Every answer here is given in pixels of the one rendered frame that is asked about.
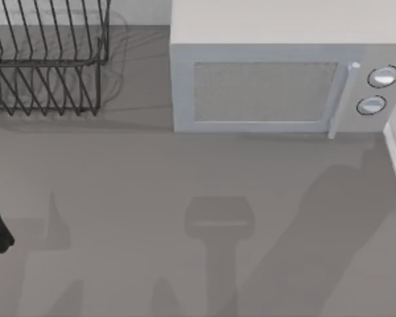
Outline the microwave door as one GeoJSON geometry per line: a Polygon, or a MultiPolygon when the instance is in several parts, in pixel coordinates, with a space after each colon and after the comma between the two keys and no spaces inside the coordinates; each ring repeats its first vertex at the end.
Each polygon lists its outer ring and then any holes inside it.
{"type": "Polygon", "coordinates": [[[177,132],[325,133],[346,51],[313,44],[172,44],[177,132]]]}

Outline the pale microwave oven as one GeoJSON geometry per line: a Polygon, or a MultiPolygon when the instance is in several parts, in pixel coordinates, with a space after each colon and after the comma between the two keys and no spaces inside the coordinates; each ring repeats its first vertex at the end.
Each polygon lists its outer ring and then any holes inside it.
{"type": "Polygon", "coordinates": [[[373,69],[396,66],[396,0],[172,0],[172,44],[313,44],[346,51],[361,64],[338,133],[379,133],[396,107],[396,82],[371,87],[373,69]],[[373,116],[360,100],[382,96],[373,116]]]}

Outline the small microwave knob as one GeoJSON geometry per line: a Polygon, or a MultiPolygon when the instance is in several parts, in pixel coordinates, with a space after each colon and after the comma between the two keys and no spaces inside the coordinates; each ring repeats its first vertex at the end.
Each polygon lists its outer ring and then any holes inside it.
{"type": "Polygon", "coordinates": [[[356,105],[356,111],[362,116],[373,116],[387,106],[387,100],[382,96],[364,98],[356,105]]]}

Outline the large microwave knob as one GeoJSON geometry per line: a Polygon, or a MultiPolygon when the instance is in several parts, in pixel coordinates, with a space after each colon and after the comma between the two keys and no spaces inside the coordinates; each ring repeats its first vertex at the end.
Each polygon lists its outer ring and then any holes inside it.
{"type": "Polygon", "coordinates": [[[396,82],[396,66],[387,65],[373,69],[368,75],[367,82],[374,88],[385,88],[396,82]]]}

